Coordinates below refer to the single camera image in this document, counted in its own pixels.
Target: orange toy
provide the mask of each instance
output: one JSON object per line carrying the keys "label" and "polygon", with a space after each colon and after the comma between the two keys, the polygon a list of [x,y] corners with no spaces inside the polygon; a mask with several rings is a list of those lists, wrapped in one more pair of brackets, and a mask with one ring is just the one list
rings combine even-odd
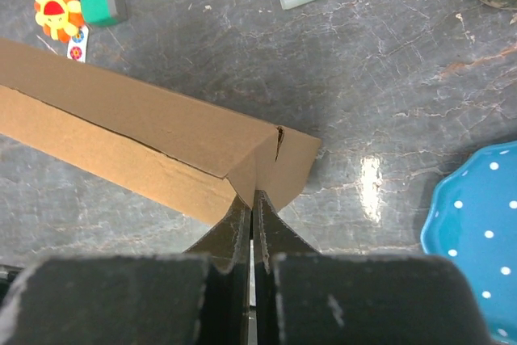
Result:
{"label": "orange toy", "polygon": [[84,26],[81,3],[78,0],[36,0],[36,23],[53,40],[67,43]]}

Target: green toy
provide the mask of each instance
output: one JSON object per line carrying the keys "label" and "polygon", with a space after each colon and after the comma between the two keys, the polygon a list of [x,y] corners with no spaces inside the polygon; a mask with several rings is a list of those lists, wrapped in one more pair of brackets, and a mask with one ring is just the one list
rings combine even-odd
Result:
{"label": "green toy", "polygon": [[106,27],[125,21],[128,11],[125,0],[81,0],[86,23]]}

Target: table surface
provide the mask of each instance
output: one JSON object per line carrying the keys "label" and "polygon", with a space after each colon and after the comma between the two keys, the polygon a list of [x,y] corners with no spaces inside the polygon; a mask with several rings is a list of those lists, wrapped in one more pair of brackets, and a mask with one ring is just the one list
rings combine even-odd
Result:
{"label": "table surface", "polygon": [[[517,23],[477,0],[127,0],[87,61],[323,140],[281,216],[324,253],[421,252],[431,193],[483,145],[517,137]],[[65,55],[33,0],[0,36]],[[0,138],[0,263],[179,252],[208,226]]]}

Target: brown cardboard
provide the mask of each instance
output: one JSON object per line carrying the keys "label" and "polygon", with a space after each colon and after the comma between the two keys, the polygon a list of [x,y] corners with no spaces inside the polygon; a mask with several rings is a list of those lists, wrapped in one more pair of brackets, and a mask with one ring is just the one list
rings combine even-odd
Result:
{"label": "brown cardboard", "polygon": [[319,140],[0,39],[0,132],[208,223],[235,195],[282,208]]}

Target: blue polka dot plate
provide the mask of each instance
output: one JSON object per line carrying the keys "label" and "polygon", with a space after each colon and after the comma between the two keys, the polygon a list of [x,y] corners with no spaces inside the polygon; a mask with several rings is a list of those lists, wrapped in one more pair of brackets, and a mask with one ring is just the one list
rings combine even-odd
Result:
{"label": "blue polka dot plate", "polygon": [[517,345],[517,141],[478,150],[438,184],[420,239],[462,270],[494,339]]}

